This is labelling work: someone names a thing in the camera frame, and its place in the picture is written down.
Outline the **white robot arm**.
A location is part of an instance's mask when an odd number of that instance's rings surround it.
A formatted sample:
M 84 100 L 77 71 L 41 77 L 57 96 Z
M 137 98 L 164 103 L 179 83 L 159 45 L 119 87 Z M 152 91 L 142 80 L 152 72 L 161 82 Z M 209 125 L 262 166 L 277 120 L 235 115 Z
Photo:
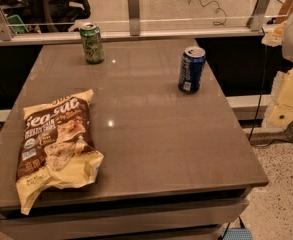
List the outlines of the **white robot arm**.
M 270 47 L 280 46 L 283 58 L 293 63 L 293 12 L 286 21 L 267 33 L 262 43 Z M 285 129 L 292 122 L 293 68 L 287 73 L 281 71 L 276 73 L 262 125 Z

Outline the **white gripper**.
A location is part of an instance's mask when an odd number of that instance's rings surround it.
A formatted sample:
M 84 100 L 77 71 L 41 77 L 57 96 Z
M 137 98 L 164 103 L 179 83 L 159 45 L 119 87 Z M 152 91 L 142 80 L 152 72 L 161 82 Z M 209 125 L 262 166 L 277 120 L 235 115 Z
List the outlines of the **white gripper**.
M 270 101 L 264 113 L 264 128 L 287 128 L 293 122 L 293 68 L 278 71 L 272 85 Z

